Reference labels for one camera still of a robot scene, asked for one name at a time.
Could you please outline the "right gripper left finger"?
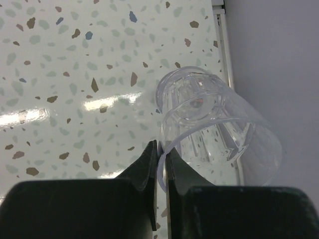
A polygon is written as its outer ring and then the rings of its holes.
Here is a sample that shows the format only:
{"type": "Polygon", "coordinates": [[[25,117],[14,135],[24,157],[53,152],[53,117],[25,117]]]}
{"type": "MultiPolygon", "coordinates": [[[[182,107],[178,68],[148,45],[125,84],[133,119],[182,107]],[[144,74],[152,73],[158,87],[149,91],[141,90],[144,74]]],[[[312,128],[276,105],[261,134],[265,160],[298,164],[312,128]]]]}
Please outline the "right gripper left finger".
{"type": "Polygon", "coordinates": [[[25,181],[0,207],[3,239],[150,239],[156,226],[157,142],[113,179],[25,181]]]}

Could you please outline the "clear glass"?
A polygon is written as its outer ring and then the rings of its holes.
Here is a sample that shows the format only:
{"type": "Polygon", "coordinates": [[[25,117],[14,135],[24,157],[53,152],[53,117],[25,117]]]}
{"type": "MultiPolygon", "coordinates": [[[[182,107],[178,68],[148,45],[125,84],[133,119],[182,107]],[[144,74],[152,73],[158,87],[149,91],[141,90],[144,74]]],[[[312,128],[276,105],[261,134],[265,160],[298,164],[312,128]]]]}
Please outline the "clear glass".
{"type": "Polygon", "coordinates": [[[265,186],[277,174],[283,147],[264,121],[234,117],[224,107],[207,112],[191,106],[160,111],[158,181],[164,191],[165,163],[174,152],[214,185],[265,186]]]}
{"type": "Polygon", "coordinates": [[[222,95],[232,89],[217,75],[195,66],[167,73],[156,88],[162,123],[198,123],[222,105],[222,95]]]}

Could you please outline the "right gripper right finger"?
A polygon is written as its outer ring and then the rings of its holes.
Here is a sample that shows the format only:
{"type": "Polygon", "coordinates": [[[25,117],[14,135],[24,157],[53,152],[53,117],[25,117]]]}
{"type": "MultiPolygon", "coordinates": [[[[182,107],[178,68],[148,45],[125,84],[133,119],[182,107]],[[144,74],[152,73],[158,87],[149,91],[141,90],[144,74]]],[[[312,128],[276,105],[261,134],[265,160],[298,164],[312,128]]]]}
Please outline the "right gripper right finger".
{"type": "Polygon", "coordinates": [[[319,217],[301,190],[216,186],[173,149],[165,160],[171,239],[316,239],[319,217]]]}

